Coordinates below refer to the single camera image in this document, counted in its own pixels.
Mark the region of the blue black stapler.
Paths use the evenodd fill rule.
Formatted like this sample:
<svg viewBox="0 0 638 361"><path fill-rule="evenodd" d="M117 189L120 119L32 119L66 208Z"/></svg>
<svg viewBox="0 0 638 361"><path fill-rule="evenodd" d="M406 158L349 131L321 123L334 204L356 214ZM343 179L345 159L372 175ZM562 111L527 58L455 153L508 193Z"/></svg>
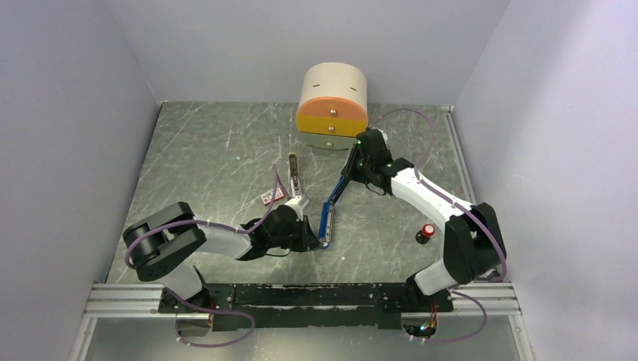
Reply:
<svg viewBox="0 0 638 361"><path fill-rule="evenodd" d="M330 245L334 208L345 187L345 177L341 176L333 188L333 191L330 193L329 198L323 203L321 221L317 234L321 249L327 249Z"/></svg>

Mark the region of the red white staple box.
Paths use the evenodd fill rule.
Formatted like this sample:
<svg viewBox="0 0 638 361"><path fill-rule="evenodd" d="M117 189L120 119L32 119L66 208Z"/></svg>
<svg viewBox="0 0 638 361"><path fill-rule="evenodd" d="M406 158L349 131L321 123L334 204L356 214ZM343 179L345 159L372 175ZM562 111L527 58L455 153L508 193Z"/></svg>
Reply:
<svg viewBox="0 0 638 361"><path fill-rule="evenodd" d="M284 194L282 188L277 187L275 191L270 190L268 192L262 193L260 195L260 198L264 206L269 206L273 202L285 200L286 195Z"/></svg>

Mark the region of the beige white stapler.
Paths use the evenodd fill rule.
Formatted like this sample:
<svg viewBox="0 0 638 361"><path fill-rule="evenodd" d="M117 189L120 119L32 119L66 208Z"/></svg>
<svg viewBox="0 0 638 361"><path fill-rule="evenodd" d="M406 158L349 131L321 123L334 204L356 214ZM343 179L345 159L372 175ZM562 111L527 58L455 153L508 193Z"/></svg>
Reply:
<svg viewBox="0 0 638 361"><path fill-rule="evenodd" d="M298 156L292 152L288 155L288 170L289 170L289 182L290 182L290 194L292 197L303 197L302 184L299 176L299 163Z"/></svg>

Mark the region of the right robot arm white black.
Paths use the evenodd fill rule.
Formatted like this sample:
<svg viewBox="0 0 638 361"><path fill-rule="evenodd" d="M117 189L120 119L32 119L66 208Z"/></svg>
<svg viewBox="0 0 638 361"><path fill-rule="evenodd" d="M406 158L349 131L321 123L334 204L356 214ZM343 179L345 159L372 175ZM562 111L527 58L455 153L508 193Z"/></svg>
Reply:
<svg viewBox="0 0 638 361"><path fill-rule="evenodd" d="M494 208L486 202L474 205L456 198L426 179L407 159L393 158L380 129L368 128L357 135L342 171L352 181L373 185L410 204L442 231L440 258L409 277L414 286L407 289L406 302L412 310L425 311L435 293L506 266Z"/></svg>

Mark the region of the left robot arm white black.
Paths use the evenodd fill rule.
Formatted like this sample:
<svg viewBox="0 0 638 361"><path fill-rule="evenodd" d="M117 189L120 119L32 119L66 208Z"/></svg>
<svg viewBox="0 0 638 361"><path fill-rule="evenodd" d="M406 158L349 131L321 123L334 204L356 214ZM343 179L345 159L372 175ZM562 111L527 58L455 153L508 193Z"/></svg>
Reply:
<svg viewBox="0 0 638 361"><path fill-rule="evenodd" d="M191 313L208 303L203 276L185 263L192 254L215 253L247 262L274 248L304 253L320 247L308 218L291 202L238 227L200 218L188 203L177 202L132 224L122 238L125 263L138 279L161 283Z"/></svg>

